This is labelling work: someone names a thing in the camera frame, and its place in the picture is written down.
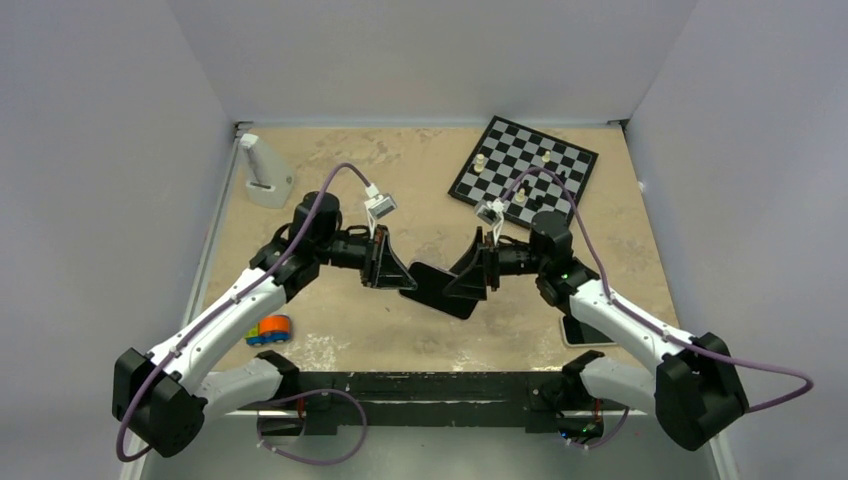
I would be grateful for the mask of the black white chessboard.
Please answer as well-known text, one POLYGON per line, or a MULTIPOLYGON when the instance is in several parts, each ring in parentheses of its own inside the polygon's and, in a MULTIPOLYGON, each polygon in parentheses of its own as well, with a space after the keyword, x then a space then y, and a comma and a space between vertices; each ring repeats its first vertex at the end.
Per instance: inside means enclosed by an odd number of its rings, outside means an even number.
POLYGON ((521 125, 500 116, 490 120, 465 164, 448 189, 448 195, 468 205, 480 200, 494 200, 517 183, 515 193, 524 188, 526 203, 515 204, 513 196, 505 202, 505 220, 521 227, 529 227, 534 215, 540 211, 557 211, 573 218, 571 204, 562 193, 567 190, 578 203, 583 195, 598 160, 594 151, 521 125), (551 152, 551 161, 544 163, 542 155, 551 152), (482 173, 473 170, 476 154, 482 153, 487 161, 482 173), (563 183, 560 172, 568 172, 563 183), (531 198, 541 196, 544 205, 538 211, 528 208, 531 198))

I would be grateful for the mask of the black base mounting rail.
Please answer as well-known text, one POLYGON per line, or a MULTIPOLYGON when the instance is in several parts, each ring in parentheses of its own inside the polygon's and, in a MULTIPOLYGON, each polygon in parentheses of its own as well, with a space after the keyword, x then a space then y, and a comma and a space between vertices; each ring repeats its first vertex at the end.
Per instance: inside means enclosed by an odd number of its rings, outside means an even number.
POLYGON ((518 428, 593 440, 602 404, 559 371, 301 372, 260 407, 289 410, 309 435, 341 426, 518 428))

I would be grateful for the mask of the colourful toy car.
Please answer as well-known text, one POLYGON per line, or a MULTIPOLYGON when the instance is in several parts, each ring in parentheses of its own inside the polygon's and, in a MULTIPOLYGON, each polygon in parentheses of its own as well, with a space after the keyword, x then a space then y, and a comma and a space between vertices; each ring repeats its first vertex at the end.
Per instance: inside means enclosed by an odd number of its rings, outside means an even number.
POLYGON ((259 347, 273 343, 283 343, 291 339, 292 322, 283 314, 270 315, 260 320, 244 336, 250 347, 259 347))

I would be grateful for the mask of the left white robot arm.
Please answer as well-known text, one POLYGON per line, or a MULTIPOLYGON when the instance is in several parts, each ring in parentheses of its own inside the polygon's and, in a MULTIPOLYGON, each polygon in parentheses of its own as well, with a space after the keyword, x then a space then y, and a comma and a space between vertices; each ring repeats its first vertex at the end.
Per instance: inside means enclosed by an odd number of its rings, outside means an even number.
POLYGON ((291 222, 281 226, 234 285, 200 317, 146 352, 127 349, 114 365, 112 414, 119 434, 132 432, 149 450, 168 458, 184 450, 203 424, 253 403, 292 405, 298 368, 266 351, 246 366, 214 372, 218 361, 260 321, 312 283, 324 265, 356 270, 363 286, 414 290, 416 281, 390 245, 380 219, 397 208, 372 187, 366 224, 343 227, 338 198, 306 194, 291 222))

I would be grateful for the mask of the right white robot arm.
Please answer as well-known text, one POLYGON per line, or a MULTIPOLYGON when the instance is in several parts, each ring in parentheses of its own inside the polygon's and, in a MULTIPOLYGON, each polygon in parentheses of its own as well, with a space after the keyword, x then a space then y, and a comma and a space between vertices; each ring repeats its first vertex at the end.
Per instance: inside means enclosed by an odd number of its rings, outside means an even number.
POLYGON ((448 297, 483 301, 503 276, 534 274, 545 302, 591 326, 629 352, 639 367, 589 352, 563 368, 561 392, 576 407, 608 399, 650 413, 678 446, 695 451, 749 410, 736 368, 718 361, 729 353, 714 334, 695 337, 628 301, 616 304, 600 275, 573 253, 565 216, 534 216, 526 242, 500 245, 477 232, 448 297))

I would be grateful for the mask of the phone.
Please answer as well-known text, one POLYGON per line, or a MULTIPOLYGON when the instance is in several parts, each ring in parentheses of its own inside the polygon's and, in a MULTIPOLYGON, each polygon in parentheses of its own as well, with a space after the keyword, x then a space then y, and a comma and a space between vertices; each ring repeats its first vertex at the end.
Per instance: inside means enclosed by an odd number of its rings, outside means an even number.
POLYGON ((412 262, 408 272, 416 281, 417 288, 400 290, 401 297, 459 320, 468 320, 472 316, 478 304, 476 300, 444 294, 447 285, 455 279, 455 274, 420 261, 412 262))
POLYGON ((605 347, 615 342, 608 336, 573 317, 563 316, 561 322, 563 342, 568 347, 605 347))

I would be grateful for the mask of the phone in white case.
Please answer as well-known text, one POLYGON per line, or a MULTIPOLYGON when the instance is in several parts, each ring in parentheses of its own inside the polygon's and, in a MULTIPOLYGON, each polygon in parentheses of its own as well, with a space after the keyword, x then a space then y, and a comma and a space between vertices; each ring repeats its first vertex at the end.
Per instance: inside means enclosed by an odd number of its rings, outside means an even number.
POLYGON ((563 342, 568 347, 605 347, 615 342, 608 336, 573 317, 563 316, 561 322, 563 342))

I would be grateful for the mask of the white chess piece left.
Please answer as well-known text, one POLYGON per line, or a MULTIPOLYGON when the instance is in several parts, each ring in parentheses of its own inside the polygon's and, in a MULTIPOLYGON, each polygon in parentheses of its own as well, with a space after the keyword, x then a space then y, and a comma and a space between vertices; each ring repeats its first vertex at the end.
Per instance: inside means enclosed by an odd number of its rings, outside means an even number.
POLYGON ((478 153, 474 157, 473 170, 476 173, 482 173, 485 169, 487 158, 484 154, 478 153))

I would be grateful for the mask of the white dispenser stand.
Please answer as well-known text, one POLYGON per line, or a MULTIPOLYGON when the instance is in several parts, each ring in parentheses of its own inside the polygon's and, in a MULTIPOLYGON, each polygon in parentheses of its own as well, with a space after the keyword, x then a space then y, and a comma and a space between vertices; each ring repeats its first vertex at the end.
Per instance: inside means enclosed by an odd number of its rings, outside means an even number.
POLYGON ((294 170, 266 141, 246 133, 238 140, 247 166, 248 199, 263 208, 282 209, 294 186, 294 170))

